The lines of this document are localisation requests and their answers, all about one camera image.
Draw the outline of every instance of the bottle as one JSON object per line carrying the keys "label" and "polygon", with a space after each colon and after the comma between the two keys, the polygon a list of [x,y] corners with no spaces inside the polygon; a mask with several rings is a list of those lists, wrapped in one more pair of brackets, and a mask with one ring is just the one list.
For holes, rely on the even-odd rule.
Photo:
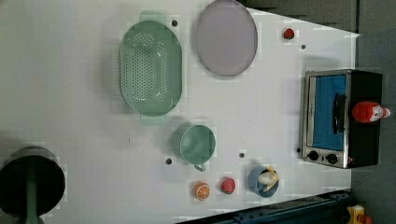
{"label": "bottle", "polygon": [[360,102],[352,109],[352,117],[361,123],[370,123],[389,116],[390,110],[375,102]]}

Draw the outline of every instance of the black pot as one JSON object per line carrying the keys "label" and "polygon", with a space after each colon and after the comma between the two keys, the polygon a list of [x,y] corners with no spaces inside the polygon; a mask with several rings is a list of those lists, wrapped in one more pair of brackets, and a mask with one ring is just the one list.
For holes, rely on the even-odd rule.
{"label": "black pot", "polygon": [[64,172],[56,157],[43,147],[25,147],[15,152],[0,171],[0,208],[14,217],[27,217],[26,177],[32,164],[38,217],[54,208],[64,195]]}

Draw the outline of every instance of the red toy fruit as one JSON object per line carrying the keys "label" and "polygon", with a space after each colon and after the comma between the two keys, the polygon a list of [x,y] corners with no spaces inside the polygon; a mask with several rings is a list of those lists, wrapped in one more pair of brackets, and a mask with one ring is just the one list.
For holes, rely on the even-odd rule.
{"label": "red toy fruit", "polygon": [[226,194],[232,194],[235,190],[235,181],[232,178],[227,177],[221,184],[221,191]]}
{"label": "red toy fruit", "polygon": [[195,196],[197,197],[197,199],[199,199],[199,201],[204,201],[205,199],[207,199],[209,197],[209,193],[210,188],[206,183],[199,182],[195,186]]}
{"label": "red toy fruit", "polygon": [[285,33],[283,33],[283,38],[285,38],[285,39],[293,39],[294,38],[294,31],[291,30],[290,28],[287,29],[285,31]]}

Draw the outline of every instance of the food item in bowl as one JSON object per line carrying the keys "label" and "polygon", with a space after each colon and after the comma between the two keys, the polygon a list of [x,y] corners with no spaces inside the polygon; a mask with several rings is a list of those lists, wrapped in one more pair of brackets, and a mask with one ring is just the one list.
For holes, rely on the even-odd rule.
{"label": "food item in bowl", "polygon": [[266,187],[262,190],[264,192],[270,190],[276,182],[279,181],[279,175],[275,172],[274,168],[267,166],[267,172],[259,175],[259,182]]}

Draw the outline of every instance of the small red object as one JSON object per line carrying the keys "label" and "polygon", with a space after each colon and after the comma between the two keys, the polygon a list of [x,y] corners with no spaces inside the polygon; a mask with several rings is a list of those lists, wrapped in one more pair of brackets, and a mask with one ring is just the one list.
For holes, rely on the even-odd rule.
{"label": "small red object", "polygon": [[352,109],[352,117],[361,123],[370,123],[389,117],[390,110],[375,102],[357,103]]}
{"label": "small red object", "polygon": [[226,194],[232,194],[233,191],[235,190],[235,181],[227,177],[221,184],[221,191],[223,191]]}
{"label": "small red object", "polygon": [[294,31],[291,30],[290,28],[287,29],[287,30],[285,31],[285,33],[283,33],[283,37],[284,37],[285,39],[293,39],[293,38],[294,38]]}
{"label": "small red object", "polygon": [[358,221],[362,224],[373,224],[373,219],[365,215],[358,216]]}

